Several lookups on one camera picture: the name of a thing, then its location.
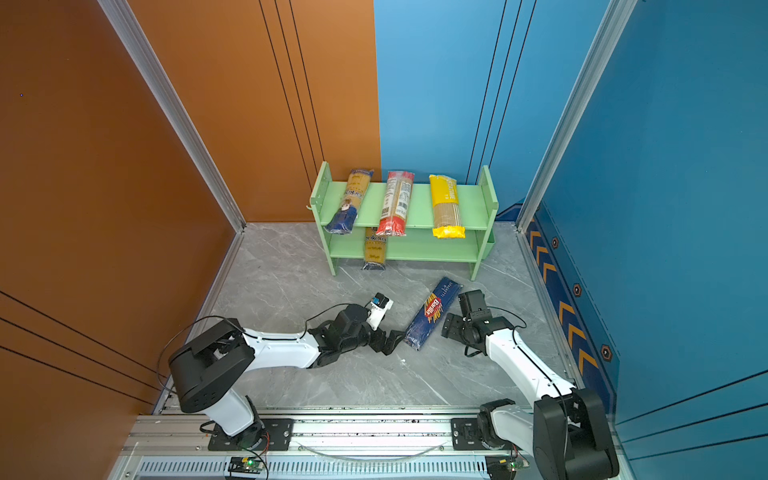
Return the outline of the green circuit board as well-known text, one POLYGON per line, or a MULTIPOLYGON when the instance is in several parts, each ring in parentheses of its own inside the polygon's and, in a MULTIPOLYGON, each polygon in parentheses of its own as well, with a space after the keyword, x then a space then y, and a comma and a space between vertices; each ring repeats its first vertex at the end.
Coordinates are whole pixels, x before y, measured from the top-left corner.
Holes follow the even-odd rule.
POLYGON ((227 466, 227 476, 233 479, 268 479, 269 468, 257 456, 233 456, 227 466))
POLYGON ((523 457, 511 456, 486 456, 485 464, 490 480, 514 480, 520 470, 529 467, 523 457))

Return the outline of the dark blue portrait spaghetti bag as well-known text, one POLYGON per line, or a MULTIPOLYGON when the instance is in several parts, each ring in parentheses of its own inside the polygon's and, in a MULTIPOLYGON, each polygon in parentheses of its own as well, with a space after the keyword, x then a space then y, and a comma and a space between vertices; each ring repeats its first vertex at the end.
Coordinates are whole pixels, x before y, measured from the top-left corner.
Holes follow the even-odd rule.
POLYGON ((363 270, 386 269, 387 239, 387 236, 378 235, 376 228, 365 229, 363 270))

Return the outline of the green wooden two-tier shelf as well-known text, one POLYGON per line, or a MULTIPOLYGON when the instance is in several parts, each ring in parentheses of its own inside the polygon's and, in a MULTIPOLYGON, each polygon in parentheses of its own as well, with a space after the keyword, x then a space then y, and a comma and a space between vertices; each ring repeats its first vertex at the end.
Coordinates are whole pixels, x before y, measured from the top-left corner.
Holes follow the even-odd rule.
MULTIPOLYGON (((331 234, 324 229, 335 215, 346 190, 344 181, 332 179, 330 165, 321 164, 310 205, 330 271, 336 273, 340 259, 364 257, 365 233, 376 228, 384 201, 386 185, 373 182, 362 200, 353 230, 349 234, 331 234)), ((417 183, 413 187, 406 222, 406 234, 387 241, 386 258, 394 261, 430 261, 467 263, 470 278, 477 277, 481 262, 495 245, 493 231, 499 201, 491 173, 484 166, 475 185, 458 187, 463 239, 438 239, 433 236, 433 211, 430 185, 417 183)))

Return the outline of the red white spaghetti bag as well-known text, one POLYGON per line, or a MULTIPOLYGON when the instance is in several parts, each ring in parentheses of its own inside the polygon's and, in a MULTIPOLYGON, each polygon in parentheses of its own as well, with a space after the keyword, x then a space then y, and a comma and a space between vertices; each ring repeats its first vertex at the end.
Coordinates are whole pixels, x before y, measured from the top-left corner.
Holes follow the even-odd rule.
POLYGON ((408 171, 388 174, 377 236, 405 236, 415 175, 408 171))

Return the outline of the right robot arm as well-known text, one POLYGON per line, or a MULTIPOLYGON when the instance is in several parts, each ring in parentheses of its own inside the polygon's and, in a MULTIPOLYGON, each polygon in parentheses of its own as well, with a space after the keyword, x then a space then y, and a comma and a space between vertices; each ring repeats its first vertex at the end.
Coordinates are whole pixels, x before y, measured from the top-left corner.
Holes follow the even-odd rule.
POLYGON ((465 346, 469 356, 482 354, 500 366, 531 405, 529 411, 510 399, 482 405, 476 417, 476 438, 458 427, 455 447, 481 444, 505 450, 493 475, 508 470, 512 479, 516 457, 533 456, 544 479, 610 479, 620 463, 600 396, 577 388, 545 364, 524 342, 520 327, 495 316, 484 294, 473 290, 459 295, 461 313, 447 316, 441 335, 465 346))

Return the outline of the blue yellow spaghetti bag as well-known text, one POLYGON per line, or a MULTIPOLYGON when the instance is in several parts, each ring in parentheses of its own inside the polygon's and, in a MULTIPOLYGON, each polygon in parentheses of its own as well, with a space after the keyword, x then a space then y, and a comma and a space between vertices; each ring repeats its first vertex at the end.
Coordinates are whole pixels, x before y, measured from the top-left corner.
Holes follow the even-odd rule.
POLYGON ((331 221, 325 226, 326 232, 345 235, 353 230, 373 174, 373 170, 355 169, 351 171, 340 206, 331 221))

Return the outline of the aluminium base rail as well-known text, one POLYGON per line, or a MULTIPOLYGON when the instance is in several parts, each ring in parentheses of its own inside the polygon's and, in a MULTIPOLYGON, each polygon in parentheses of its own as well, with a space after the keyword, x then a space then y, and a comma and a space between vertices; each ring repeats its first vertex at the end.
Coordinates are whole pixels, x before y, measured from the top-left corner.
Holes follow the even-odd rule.
MULTIPOLYGON (((233 456, 257 456, 268 479, 489 479, 481 444, 455 447, 460 425, 476 438, 473 408, 264 409, 266 447, 235 449, 201 431, 202 415, 139 417, 109 474, 112 479, 233 479, 233 456)), ((542 478, 533 456, 515 479, 542 478)))

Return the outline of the right green circuit board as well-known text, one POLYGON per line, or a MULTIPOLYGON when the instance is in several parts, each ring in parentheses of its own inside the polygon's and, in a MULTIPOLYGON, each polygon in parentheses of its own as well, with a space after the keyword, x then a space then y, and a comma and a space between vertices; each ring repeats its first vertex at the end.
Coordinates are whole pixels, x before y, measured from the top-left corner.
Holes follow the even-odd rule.
POLYGON ((486 456, 485 464, 490 480, 514 480, 520 470, 529 467, 523 457, 511 456, 486 456))

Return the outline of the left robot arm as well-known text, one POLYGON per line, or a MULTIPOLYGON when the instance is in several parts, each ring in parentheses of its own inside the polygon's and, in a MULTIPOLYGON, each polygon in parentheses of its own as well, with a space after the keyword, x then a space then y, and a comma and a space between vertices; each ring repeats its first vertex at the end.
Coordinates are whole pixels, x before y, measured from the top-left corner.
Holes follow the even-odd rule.
POLYGON ((365 305, 341 303, 335 318, 294 334, 259 332, 216 316, 215 325, 168 358, 180 408, 206 415, 212 427, 203 424, 201 431, 216 441, 240 450, 264 449, 267 426, 253 401, 235 390, 240 378, 261 369, 325 367, 359 347, 390 355, 406 337, 404 331, 381 328, 391 306, 381 295, 365 305))

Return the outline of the blue Barilla spaghetti box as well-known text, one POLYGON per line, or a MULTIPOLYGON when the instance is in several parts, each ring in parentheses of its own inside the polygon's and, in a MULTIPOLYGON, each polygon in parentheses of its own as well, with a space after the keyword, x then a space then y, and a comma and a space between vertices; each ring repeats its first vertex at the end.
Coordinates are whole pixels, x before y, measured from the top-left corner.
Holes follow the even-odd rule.
POLYGON ((441 319, 457 299, 462 288, 462 284, 443 277, 420 305, 405 331, 404 342, 414 350, 420 351, 439 326, 441 319))

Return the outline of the left green circuit board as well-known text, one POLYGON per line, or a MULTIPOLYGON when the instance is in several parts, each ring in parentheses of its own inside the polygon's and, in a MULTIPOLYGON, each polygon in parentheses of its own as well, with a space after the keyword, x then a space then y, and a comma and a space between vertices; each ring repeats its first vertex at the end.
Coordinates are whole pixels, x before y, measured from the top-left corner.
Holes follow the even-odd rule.
POLYGON ((257 456, 233 456, 227 466, 227 476, 233 479, 268 479, 269 468, 257 456))

